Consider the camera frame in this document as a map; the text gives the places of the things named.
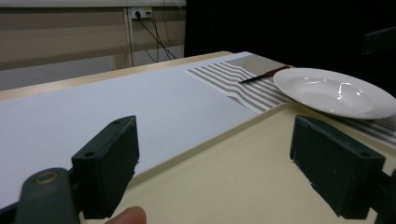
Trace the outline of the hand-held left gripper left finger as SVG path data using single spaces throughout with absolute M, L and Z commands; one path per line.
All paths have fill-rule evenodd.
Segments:
M 113 215 L 138 161 L 135 116 L 111 121 L 72 157 L 86 219 Z

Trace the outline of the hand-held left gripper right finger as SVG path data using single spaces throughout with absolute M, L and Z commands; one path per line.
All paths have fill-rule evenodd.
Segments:
M 367 218 L 383 155 L 322 120 L 297 116 L 290 159 L 337 216 Z

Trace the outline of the white plate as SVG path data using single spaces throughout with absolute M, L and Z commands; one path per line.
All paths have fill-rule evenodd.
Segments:
M 396 115 L 396 99 L 364 80 L 315 68 L 276 72 L 276 86 L 291 99 L 331 115 L 384 119 Z

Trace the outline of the cream tray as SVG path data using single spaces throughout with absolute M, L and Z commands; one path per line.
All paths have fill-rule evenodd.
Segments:
M 338 217 L 290 159 L 296 116 L 320 119 L 383 154 L 396 147 L 297 104 L 279 105 L 131 181 L 117 210 L 139 205 L 148 224 L 374 224 Z

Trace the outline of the striped placemat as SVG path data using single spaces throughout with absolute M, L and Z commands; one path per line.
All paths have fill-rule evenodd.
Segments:
M 187 69 L 186 73 L 225 96 L 231 97 L 247 109 L 262 113 L 277 105 L 293 103 L 294 100 L 276 86 L 272 77 L 250 83 L 241 83 L 241 81 L 282 66 L 283 63 L 249 54 L 224 62 L 199 65 Z M 332 118 L 396 147 L 396 115 L 386 119 L 347 119 L 336 116 Z

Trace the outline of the wall power socket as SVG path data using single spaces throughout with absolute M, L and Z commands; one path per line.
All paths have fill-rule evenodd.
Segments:
M 149 19 L 152 15 L 151 7 L 132 7 L 131 8 L 132 18 L 134 20 Z

